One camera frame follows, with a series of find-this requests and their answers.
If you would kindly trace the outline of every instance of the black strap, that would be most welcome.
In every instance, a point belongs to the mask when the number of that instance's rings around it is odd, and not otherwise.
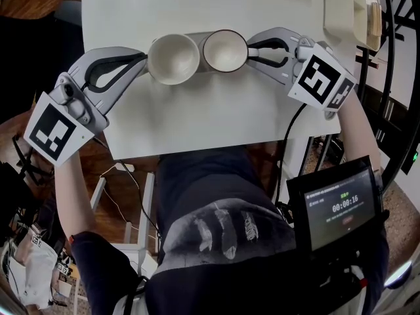
[[[133,307],[134,297],[135,297],[135,295],[138,294],[137,293],[137,287],[138,287],[138,285],[140,285],[142,283],[143,280],[145,281],[144,285],[146,285],[146,282],[149,281],[149,279],[146,276],[139,276],[134,288],[127,295],[127,300],[125,301],[125,307],[124,307],[124,314],[123,315],[130,315],[131,314],[131,309]]]

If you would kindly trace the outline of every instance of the wooden floor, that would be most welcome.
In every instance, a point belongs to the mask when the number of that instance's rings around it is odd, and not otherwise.
[[[3,0],[0,4],[0,15],[13,18],[40,18],[52,12],[61,1],[63,0]],[[23,134],[29,115],[29,113],[19,115],[0,125],[0,160],[2,162],[9,162],[12,166],[16,165],[18,157],[11,138],[16,133]],[[20,139],[18,143],[23,150],[28,149],[28,145],[23,139]],[[253,162],[266,189],[273,185],[270,182],[270,173],[273,166],[270,156],[274,154],[275,148],[275,143],[249,146]],[[91,195],[100,174],[108,170],[114,164],[114,161],[108,151],[95,142],[89,142],[84,146],[80,151],[80,155],[83,174]],[[35,156],[34,160],[43,169],[49,170],[51,168],[39,156]],[[156,170],[158,158],[142,157],[125,160],[125,162],[135,166],[134,176],[143,187],[146,180],[146,172]],[[116,169],[107,173],[106,179],[107,191],[118,202],[125,218],[132,221],[133,226],[138,227],[140,205],[135,184],[127,174]],[[52,183],[36,187],[31,180],[28,180],[28,184],[37,197],[45,198],[51,189]],[[420,240],[420,216],[408,198],[401,192],[401,189],[395,184],[393,184],[392,190],[388,191],[386,202],[387,207],[392,211],[392,218],[387,223],[387,231],[392,253],[390,269],[393,269],[404,262],[418,244]],[[121,218],[115,204],[105,194],[101,197],[96,211],[96,219],[99,233],[108,241],[123,241],[125,221]],[[132,242],[135,242],[136,238],[137,231],[133,230]],[[150,246],[150,251],[154,252],[153,245]]]

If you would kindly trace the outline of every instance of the forearm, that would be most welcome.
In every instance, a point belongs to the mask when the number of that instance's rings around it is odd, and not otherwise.
[[[67,238],[95,228],[79,153],[55,169],[55,190],[60,223]]]
[[[369,155],[373,170],[381,169],[381,155],[368,118],[354,91],[339,110],[344,151],[348,161]]]

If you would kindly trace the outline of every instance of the mug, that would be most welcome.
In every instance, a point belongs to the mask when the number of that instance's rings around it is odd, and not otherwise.
[[[190,79],[200,64],[197,44],[183,34],[169,34],[156,39],[150,47],[147,69],[154,79],[176,85]]]
[[[259,50],[248,48],[242,35],[233,30],[215,31],[201,42],[200,49],[205,63],[218,72],[234,72],[249,57],[259,56]]]

